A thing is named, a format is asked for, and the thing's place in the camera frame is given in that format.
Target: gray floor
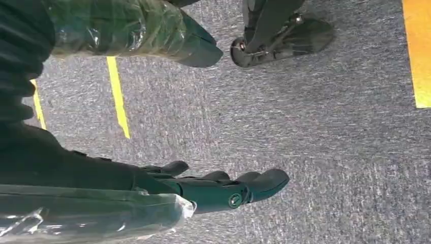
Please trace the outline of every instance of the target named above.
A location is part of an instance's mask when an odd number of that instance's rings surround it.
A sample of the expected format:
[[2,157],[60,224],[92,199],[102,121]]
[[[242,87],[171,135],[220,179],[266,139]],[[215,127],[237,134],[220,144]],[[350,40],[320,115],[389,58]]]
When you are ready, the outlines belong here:
[[226,55],[206,70],[119,59],[130,140],[105,60],[50,60],[39,80],[48,129],[67,148],[132,164],[184,159],[199,175],[280,167],[292,178],[268,201],[196,217],[146,243],[430,243],[431,110],[414,106],[401,2],[315,0],[305,9],[329,19],[337,40],[318,55],[244,71],[228,55],[239,1],[187,8]]

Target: black fabric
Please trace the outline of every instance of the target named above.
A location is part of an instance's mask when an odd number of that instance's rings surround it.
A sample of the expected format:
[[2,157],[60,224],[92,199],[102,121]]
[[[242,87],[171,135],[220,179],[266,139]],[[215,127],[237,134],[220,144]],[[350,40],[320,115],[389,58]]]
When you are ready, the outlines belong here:
[[175,193],[139,167],[64,149],[46,130],[0,125],[0,184]]
[[0,0],[0,123],[13,123],[33,116],[22,104],[35,88],[50,56],[55,35],[44,6],[38,0]]

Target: plastic wrap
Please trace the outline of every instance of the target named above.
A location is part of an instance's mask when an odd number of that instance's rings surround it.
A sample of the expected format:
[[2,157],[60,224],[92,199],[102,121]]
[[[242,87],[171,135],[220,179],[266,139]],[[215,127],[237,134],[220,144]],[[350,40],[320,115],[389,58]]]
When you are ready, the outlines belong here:
[[56,44],[53,55],[188,57],[199,46],[181,9],[163,0],[42,0]]
[[173,194],[0,185],[0,243],[100,243],[149,238],[194,213]]

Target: yellow tape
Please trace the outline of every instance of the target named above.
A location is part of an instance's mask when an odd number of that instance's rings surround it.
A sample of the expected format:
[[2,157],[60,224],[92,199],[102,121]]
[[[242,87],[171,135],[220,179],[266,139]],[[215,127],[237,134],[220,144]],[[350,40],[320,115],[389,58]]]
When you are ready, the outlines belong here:
[[38,86],[36,85],[36,80],[31,80],[36,88],[35,94],[33,95],[33,100],[35,103],[36,117],[38,118],[41,128],[46,130],[45,118],[43,117],[42,106],[39,99]]
[[431,108],[431,1],[403,0],[416,107]]
[[107,57],[109,76],[111,78],[112,94],[114,95],[115,110],[117,111],[118,124],[122,127],[126,138],[130,139],[129,126],[127,124],[126,111],[121,92],[121,82],[118,74],[117,61],[115,57]]

